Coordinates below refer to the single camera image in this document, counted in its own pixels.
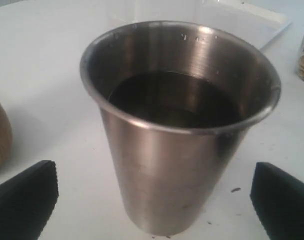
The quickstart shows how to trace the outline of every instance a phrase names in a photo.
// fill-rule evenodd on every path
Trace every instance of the crumb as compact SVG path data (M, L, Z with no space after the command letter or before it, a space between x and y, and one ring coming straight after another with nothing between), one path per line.
M240 191L241 190L241 188L240 187L236 187L236 188L233 188L232 190L231 190L231 193L233 193L233 192L237 192L237 191Z

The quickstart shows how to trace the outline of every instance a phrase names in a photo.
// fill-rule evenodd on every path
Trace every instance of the dark liquid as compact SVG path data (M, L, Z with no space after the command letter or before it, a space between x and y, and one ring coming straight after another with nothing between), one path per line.
M156 124L181 128L213 128L239 122L237 106L205 79L152 72L124 80L110 103L128 114Z

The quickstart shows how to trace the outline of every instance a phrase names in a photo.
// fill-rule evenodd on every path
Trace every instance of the stainless steel cup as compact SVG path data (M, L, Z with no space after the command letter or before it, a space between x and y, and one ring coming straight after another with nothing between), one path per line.
M263 54L228 33L192 23L151 21L109 31L85 50L80 70L101 110L125 210L139 228L162 236L193 223L249 127L268 116L280 97L278 74ZM152 71L207 79L235 101L243 120L171 127L108 101L121 81ZM173 101L202 104L193 84L169 89L177 93Z

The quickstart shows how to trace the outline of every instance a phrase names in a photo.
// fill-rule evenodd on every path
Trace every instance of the cup rim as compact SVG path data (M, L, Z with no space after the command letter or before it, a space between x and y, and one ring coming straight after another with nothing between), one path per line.
M273 76L271 78L271 95L266 102L265 107L263 107L260 111L258 111L256 114L247 117L243 119L242 121L239 121L237 123L219 126L219 127L210 127L210 128L187 128L187 127L174 127L174 126L167 126L167 125L161 125L157 123L153 123L147 120L143 120L141 118L135 117L131 114L128 114L119 108L115 107L113 104L111 104L105 97L103 97L95 88L93 85L91 78L87 71L88 62L91 59L94 49L96 45L104 38L109 36L112 33L115 33L116 31L119 31L122 28L128 28L132 26L150 26L150 25L162 25L162 26L181 26L181 27L190 27L190 28L203 28L205 31L215 31L217 33L220 33L222 35L227 36L230 40L235 41L238 44L243 45L247 48L250 52L252 52L254 55L261 58L268 67L268 71L270 72L270 75ZM94 39L88 47L85 49L81 61L80 61L80 75L83 82L83 85L85 89L87 90L88 94L95 100L95 102L99 105L100 108L103 110L115 115L116 117L128 122L129 124L132 124L134 126L150 130L150 131L160 131L160 132L167 132L167 133L173 133L173 134L188 134L188 135L217 135L217 134L223 134L228 132L238 132L242 131L260 121L265 119L268 115L270 115L273 111L273 109L276 107L280 94L281 94L281 81L279 78L279 75L277 74L274 66L271 64L271 62L267 59L267 57L262 54L258 49L256 49L251 44L247 43L246 41L229 34L227 32L224 32L222 30L216 29L216 28L210 28L203 25L199 25L196 23L190 23L190 22L183 22L183 21L144 21L144 22L137 22L132 23L128 25L123 25L118 28L112 29L96 39Z

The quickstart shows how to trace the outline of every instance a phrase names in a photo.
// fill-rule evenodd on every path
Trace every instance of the white table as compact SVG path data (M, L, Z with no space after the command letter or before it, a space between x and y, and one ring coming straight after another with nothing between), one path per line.
M282 97L275 112L248 133L204 213L174 240L267 240L249 198L258 161L304 182L304 82L293 73L304 0L247 2L294 21L263 50L281 77ZM79 77L83 50L106 29L103 0L27 0L0 7L0 102L14 130L0 183L37 161L56 162L60 197L41 240L151 239L125 214L98 107ZM236 187L241 191L231 193Z

